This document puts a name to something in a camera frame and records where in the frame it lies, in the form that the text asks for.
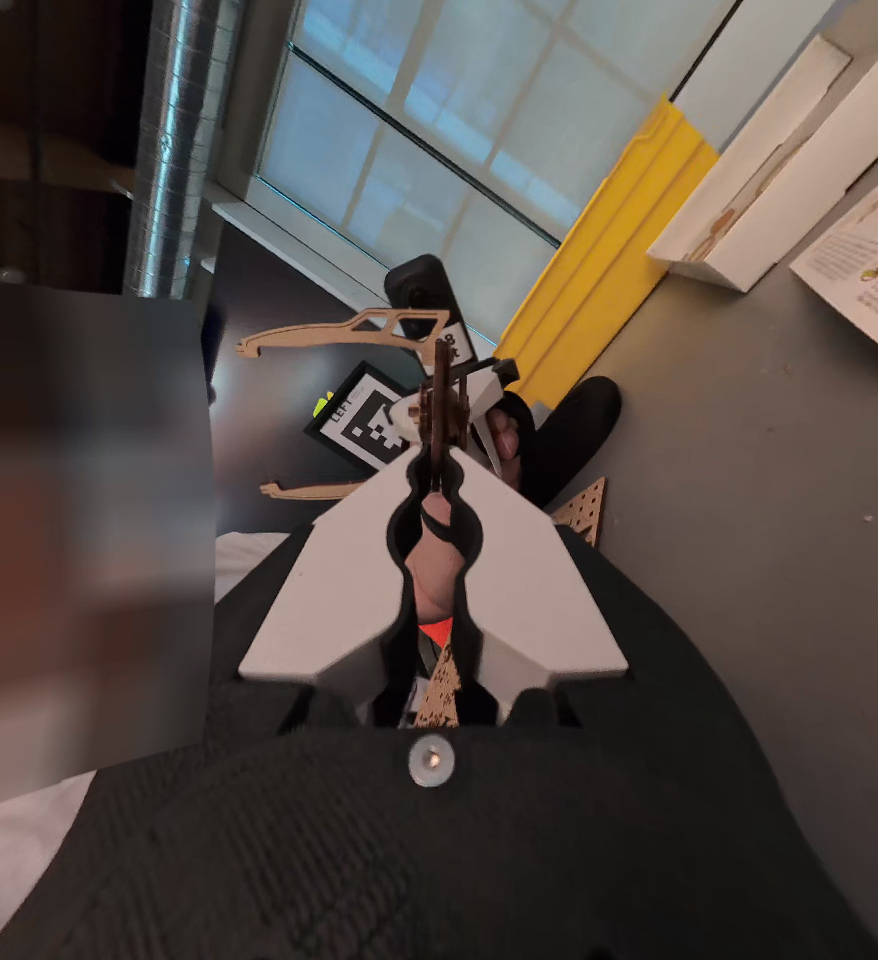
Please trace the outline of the perforated wooden sheet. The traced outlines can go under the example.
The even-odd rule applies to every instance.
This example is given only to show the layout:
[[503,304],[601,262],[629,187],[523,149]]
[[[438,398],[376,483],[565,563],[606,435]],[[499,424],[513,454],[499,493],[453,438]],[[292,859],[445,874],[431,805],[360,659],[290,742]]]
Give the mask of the perforated wooden sheet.
[[[603,527],[605,496],[608,481],[599,478],[562,507],[554,510],[552,520],[577,534],[589,546],[597,547]],[[452,618],[426,624],[420,629],[421,639],[438,650],[435,665],[430,667],[428,682],[420,698],[410,705],[418,709],[412,727],[423,730],[454,729],[459,726],[457,695],[462,683],[451,651]]]

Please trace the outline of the wooden model part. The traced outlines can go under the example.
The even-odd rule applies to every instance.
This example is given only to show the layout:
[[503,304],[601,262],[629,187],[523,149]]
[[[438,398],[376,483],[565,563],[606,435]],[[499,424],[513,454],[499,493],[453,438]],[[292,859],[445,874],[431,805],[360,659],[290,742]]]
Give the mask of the wooden model part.
[[413,420],[429,452],[430,491],[439,493],[449,450],[468,446],[470,417],[468,375],[453,372],[445,340],[435,342],[433,374],[420,388],[417,409]]

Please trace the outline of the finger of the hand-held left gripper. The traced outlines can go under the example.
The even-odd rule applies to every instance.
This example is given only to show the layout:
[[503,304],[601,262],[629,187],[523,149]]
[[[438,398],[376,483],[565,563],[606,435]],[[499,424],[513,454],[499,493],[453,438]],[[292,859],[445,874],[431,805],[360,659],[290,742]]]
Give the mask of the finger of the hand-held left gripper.
[[487,360],[452,368],[452,414],[484,418],[503,398],[505,389],[518,380],[515,360]]
[[391,424],[397,436],[414,446],[429,443],[429,394],[415,392],[391,406]]

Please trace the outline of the large paned window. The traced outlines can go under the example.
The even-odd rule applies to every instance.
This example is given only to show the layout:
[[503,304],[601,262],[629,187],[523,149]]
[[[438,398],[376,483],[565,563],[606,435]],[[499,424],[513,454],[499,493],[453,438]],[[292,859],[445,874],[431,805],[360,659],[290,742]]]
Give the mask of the large paned window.
[[250,2],[220,186],[379,262],[559,246],[661,99],[722,148],[832,2]]

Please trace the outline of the yellow plastic bin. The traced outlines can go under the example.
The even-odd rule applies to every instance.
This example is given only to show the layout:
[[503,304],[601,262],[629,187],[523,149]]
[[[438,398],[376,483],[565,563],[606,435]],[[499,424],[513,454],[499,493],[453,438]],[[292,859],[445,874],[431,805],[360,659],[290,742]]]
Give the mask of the yellow plastic bin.
[[677,106],[655,105],[495,349],[529,406],[556,408],[655,290],[668,265],[648,249],[718,159]]

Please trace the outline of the long-armed wooden model frame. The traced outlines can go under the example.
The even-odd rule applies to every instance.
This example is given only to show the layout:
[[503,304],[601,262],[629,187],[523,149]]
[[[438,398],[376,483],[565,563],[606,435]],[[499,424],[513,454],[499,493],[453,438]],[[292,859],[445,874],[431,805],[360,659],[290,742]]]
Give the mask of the long-armed wooden model frame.
[[[368,478],[395,462],[419,440],[421,427],[429,435],[434,414],[424,413],[428,382],[447,377],[455,352],[445,340],[451,320],[443,309],[367,308],[339,323],[307,323],[262,331],[240,341],[236,352],[258,357],[263,349],[311,350],[312,348],[360,345],[404,350],[417,357],[425,380],[414,394],[402,391],[397,382],[362,361],[341,386],[315,409],[305,432],[326,448],[341,455]],[[413,421],[412,439],[394,425],[397,403],[412,400],[419,408]]]

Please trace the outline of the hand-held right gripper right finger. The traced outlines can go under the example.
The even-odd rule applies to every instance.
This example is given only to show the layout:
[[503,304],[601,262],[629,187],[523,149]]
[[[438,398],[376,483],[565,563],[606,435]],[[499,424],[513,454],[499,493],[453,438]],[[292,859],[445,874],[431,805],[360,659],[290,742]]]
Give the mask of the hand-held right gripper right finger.
[[526,690],[623,678],[627,659],[560,528],[462,451],[447,467],[465,554],[448,642],[462,693],[494,702],[503,722]]

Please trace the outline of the person's left hand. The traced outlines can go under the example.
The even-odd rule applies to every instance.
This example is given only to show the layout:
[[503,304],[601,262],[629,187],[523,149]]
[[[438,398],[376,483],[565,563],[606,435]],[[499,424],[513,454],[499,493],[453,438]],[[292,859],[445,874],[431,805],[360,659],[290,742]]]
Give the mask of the person's left hand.
[[[499,478],[518,491],[521,468],[518,422],[497,408],[486,414],[486,420],[500,462]],[[420,540],[405,563],[412,576],[419,624],[431,625],[451,618],[455,582],[464,565],[460,551],[424,526]]]

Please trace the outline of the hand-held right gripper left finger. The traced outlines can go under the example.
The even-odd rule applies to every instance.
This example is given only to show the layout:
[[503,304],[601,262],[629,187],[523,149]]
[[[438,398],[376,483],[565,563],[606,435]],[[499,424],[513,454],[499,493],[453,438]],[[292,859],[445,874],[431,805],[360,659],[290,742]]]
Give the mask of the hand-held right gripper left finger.
[[421,537],[411,448],[310,527],[238,674],[332,694],[368,726],[403,722],[420,660],[407,550]]

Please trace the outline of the silver metal duct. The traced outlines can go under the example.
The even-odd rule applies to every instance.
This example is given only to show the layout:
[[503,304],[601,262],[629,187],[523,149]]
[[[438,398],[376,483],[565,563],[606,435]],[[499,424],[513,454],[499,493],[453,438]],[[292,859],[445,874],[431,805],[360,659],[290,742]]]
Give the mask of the silver metal duct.
[[157,1],[150,21],[123,293],[182,299],[243,1]]

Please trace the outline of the grey box corner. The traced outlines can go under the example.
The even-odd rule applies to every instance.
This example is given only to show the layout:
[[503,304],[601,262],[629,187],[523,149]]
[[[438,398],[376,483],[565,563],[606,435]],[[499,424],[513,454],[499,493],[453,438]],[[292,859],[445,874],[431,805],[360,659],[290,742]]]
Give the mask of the grey box corner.
[[878,160],[878,1],[820,27],[647,254],[747,293]]

